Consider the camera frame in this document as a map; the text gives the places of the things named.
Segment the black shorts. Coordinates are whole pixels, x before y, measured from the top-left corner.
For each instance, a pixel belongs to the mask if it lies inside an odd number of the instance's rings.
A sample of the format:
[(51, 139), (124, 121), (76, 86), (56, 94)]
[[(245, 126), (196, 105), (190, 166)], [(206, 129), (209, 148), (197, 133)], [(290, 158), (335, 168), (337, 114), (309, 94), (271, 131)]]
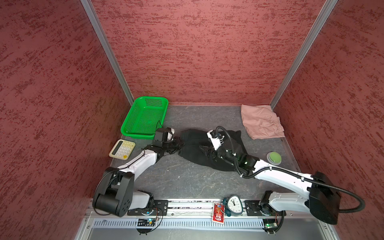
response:
[(234, 172), (233, 159), (220, 158), (215, 151), (207, 132), (188, 129), (181, 132), (184, 145), (178, 155), (194, 164), (212, 168), (222, 172)]

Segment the pink shorts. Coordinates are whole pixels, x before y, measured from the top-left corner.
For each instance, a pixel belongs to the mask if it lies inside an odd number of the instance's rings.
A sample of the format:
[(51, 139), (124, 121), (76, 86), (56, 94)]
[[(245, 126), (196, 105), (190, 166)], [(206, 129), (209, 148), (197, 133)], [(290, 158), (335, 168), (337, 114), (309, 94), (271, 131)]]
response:
[(247, 134), (253, 140), (285, 137), (280, 118), (269, 105), (242, 105), (241, 118)]

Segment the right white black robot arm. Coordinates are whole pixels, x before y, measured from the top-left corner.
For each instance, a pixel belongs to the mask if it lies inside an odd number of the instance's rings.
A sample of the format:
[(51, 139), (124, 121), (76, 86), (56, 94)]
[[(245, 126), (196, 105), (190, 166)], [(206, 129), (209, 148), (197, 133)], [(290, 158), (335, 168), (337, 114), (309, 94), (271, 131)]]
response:
[(223, 148), (210, 149), (206, 156), (209, 167), (213, 169), (237, 172), (241, 178), (268, 181), (290, 190), (287, 194), (265, 191), (257, 206), (263, 215), (303, 212), (327, 224), (337, 224), (341, 195), (324, 174), (293, 172), (243, 152), (232, 153)]

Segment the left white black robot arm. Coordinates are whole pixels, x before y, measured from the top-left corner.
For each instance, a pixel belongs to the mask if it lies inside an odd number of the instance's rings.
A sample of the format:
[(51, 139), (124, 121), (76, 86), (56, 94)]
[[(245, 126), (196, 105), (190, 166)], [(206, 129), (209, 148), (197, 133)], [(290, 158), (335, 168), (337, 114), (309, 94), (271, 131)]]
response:
[(184, 143), (180, 138), (153, 141), (133, 160), (117, 168), (109, 167), (96, 188), (92, 206), (97, 214), (123, 217), (130, 210), (154, 208), (154, 197), (145, 191), (136, 191), (135, 180), (166, 153), (178, 152)]

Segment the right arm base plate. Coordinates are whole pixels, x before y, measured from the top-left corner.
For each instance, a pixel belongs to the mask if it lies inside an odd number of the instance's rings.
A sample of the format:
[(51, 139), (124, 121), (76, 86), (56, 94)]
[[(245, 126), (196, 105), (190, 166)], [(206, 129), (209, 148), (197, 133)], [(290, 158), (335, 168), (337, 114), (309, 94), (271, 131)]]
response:
[(244, 209), (247, 216), (281, 217), (287, 215), (285, 211), (277, 212), (269, 204), (260, 204), (258, 200), (245, 200)]

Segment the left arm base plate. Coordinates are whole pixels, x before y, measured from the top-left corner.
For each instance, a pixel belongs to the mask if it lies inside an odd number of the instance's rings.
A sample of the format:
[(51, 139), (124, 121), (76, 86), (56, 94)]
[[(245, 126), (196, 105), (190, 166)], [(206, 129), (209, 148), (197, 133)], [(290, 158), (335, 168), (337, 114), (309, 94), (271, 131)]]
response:
[(127, 212), (127, 216), (166, 216), (168, 212), (169, 200), (154, 200), (149, 203), (147, 209), (133, 209)]

